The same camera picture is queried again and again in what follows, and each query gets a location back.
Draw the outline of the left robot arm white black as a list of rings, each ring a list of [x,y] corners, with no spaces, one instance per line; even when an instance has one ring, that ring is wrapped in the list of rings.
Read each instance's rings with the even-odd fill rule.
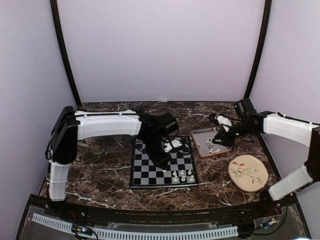
[[[182,143],[171,138],[178,131],[178,123],[171,113],[150,115],[142,110],[118,112],[75,111],[65,107],[57,119],[44,152],[49,161],[48,196],[51,210],[60,218],[67,218],[70,206],[64,202],[69,169],[78,155],[78,141],[106,136],[135,136],[145,144],[152,163],[165,169],[172,159],[171,150]]]

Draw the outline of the black grey chess board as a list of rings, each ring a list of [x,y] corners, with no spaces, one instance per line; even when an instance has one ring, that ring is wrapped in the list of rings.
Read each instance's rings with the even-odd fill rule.
[[[186,188],[197,187],[191,139],[178,136],[180,143],[176,150],[169,151],[169,161],[155,165],[147,154],[146,145],[138,139],[132,143],[132,158],[129,186],[131,189]]]

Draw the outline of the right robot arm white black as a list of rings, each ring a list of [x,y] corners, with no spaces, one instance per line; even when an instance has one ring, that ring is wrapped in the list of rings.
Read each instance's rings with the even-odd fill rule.
[[[274,111],[257,111],[249,98],[233,105],[236,117],[213,112],[209,120],[219,130],[212,142],[232,147],[236,139],[260,135],[267,143],[282,179],[265,191],[265,198],[255,205],[255,213],[266,217],[276,201],[320,181],[320,125]]]

